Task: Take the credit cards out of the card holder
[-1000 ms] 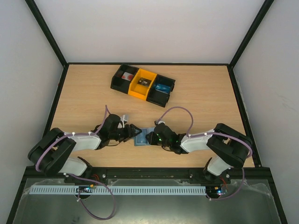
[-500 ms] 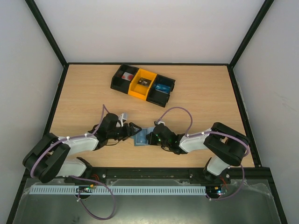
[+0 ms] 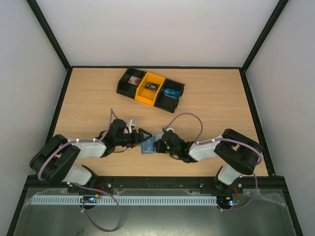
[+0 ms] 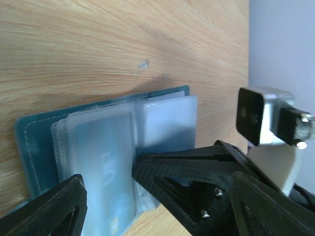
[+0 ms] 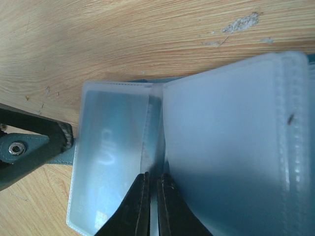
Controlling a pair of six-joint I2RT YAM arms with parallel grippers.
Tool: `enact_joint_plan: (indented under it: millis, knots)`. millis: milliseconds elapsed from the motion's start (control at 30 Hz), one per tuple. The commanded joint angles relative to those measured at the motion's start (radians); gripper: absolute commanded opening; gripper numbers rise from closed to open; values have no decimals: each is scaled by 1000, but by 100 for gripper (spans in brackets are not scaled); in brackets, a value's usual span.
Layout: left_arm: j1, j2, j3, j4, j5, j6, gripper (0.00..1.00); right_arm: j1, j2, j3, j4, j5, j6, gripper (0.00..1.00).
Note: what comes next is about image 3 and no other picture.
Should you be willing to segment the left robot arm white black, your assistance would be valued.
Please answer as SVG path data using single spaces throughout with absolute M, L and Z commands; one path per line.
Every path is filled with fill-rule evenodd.
M 30 168 L 41 181 L 86 185 L 95 173 L 86 166 L 76 166 L 77 159 L 103 158 L 115 152 L 116 147 L 134 148 L 147 141 L 152 134 L 142 128 L 134 129 L 134 120 L 114 119 L 105 131 L 91 140 L 67 139 L 58 134 L 50 139 L 31 159 Z

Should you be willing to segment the teal leather card holder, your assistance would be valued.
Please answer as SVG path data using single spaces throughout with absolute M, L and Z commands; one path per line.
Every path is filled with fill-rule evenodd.
M 140 144 L 142 154 L 152 154 L 157 153 L 157 150 L 154 146 L 154 142 L 158 141 L 162 137 L 163 133 L 152 135 L 145 142 Z

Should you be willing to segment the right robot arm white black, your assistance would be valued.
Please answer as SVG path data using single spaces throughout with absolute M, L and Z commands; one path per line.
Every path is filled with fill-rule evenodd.
M 252 175 L 262 162 L 262 146 L 233 129 L 226 129 L 222 135 L 202 142 L 186 142 L 168 130 L 154 142 L 154 148 L 157 153 L 167 153 L 185 163 L 220 157 L 226 165 L 218 170 L 214 186 L 222 193 L 230 189 L 237 178 Z

